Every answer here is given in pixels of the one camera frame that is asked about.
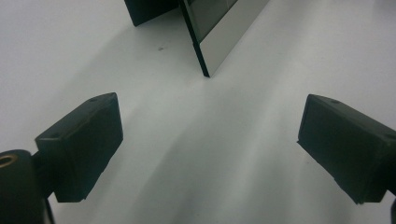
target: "black block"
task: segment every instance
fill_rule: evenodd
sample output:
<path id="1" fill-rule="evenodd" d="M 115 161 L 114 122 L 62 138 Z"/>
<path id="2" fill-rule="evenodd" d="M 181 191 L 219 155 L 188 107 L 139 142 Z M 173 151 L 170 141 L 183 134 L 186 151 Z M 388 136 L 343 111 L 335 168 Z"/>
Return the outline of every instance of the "black block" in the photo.
<path id="1" fill-rule="evenodd" d="M 308 95 L 298 143 L 355 203 L 380 202 L 393 181 L 396 132 L 334 99 Z"/>
<path id="2" fill-rule="evenodd" d="M 42 183 L 43 189 L 53 186 L 60 203 L 85 199 L 121 141 L 117 94 L 86 101 L 35 139 L 37 167 L 43 164 L 42 170 L 50 171 L 49 177 L 40 179 L 52 182 Z"/>

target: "white floor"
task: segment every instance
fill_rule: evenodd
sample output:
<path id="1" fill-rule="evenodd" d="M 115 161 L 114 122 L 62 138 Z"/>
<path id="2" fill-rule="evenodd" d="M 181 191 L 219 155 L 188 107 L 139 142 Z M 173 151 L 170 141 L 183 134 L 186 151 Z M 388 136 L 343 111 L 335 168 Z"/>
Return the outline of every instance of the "white floor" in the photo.
<path id="1" fill-rule="evenodd" d="M 396 129 L 396 2 L 271 0 L 213 78 L 178 10 L 135 28 L 122 0 L 0 2 L 0 151 L 115 91 L 124 141 L 57 223 L 389 223 L 296 143 L 308 93 Z"/>

